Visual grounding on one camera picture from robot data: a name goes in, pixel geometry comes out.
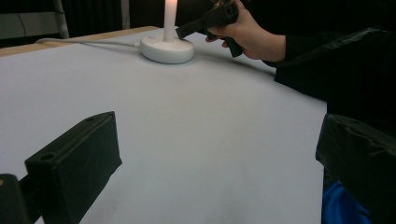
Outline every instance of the white wall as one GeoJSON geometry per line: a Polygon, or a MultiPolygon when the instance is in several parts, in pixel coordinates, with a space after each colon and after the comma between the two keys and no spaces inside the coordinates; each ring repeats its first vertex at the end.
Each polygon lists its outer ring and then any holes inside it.
{"type": "MultiPolygon", "coordinates": [[[[122,27],[129,29],[129,0],[121,0],[121,9],[122,27]]],[[[18,14],[0,14],[0,39],[57,33],[55,17],[51,12],[20,13],[20,17],[18,14]]]]}

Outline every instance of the black sleeve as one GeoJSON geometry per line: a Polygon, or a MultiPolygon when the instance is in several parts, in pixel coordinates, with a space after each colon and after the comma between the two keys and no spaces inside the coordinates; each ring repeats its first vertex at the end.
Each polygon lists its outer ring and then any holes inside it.
{"type": "Polygon", "coordinates": [[[396,127],[394,32],[365,29],[287,41],[286,61],[275,64],[275,81],[326,101],[328,112],[396,127]]]}

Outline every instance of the table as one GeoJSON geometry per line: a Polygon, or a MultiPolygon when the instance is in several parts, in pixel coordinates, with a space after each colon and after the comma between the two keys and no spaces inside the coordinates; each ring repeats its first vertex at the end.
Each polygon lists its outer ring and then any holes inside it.
{"type": "Polygon", "coordinates": [[[82,119],[115,111],[123,165],[81,223],[318,224],[324,102],[220,42],[187,39],[194,58],[173,65],[80,44],[1,57],[0,172],[21,179],[25,159],[82,119]]]}
{"type": "MultiPolygon", "coordinates": [[[[108,39],[111,37],[116,37],[116,36],[121,36],[121,35],[133,35],[136,33],[141,33],[141,32],[155,30],[155,29],[158,29],[158,27],[145,26],[145,27],[139,27],[139,28],[121,30],[121,31],[114,31],[114,32],[108,32],[108,33],[97,34],[97,35],[85,35],[85,36],[74,37],[74,38],[70,38],[70,39],[76,39],[76,40],[78,40],[78,39],[87,39],[87,40],[108,39]]],[[[5,48],[5,49],[0,49],[0,57],[19,54],[19,53],[25,53],[25,52],[30,52],[30,51],[40,50],[40,49],[52,49],[52,48],[57,48],[57,47],[61,47],[61,46],[66,46],[66,45],[70,45],[70,44],[59,43],[59,42],[46,42],[46,43],[40,43],[40,44],[30,44],[30,45],[24,45],[24,46],[5,48]]]]}

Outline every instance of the candle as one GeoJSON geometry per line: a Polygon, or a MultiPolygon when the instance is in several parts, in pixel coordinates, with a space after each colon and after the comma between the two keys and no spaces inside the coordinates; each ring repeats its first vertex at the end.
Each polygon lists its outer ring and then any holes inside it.
{"type": "Polygon", "coordinates": [[[165,18],[163,22],[163,42],[173,43],[177,0],[165,1],[165,18]]]}

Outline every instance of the hand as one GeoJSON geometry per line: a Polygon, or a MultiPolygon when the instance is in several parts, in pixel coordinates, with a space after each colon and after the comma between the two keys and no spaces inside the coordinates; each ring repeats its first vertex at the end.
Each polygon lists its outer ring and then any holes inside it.
{"type": "MultiPolygon", "coordinates": [[[[208,31],[219,38],[223,36],[233,38],[250,59],[267,62],[283,61],[286,53],[286,37],[274,35],[262,29],[240,0],[234,0],[234,2],[239,13],[236,22],[226,26],[210,27],[208,31]]],[[[206,39],[206,42],[213,42],[219,38],[206,39]]],[[[227,43],[223,43],[222,46],[228,48],[227,43]]]]}

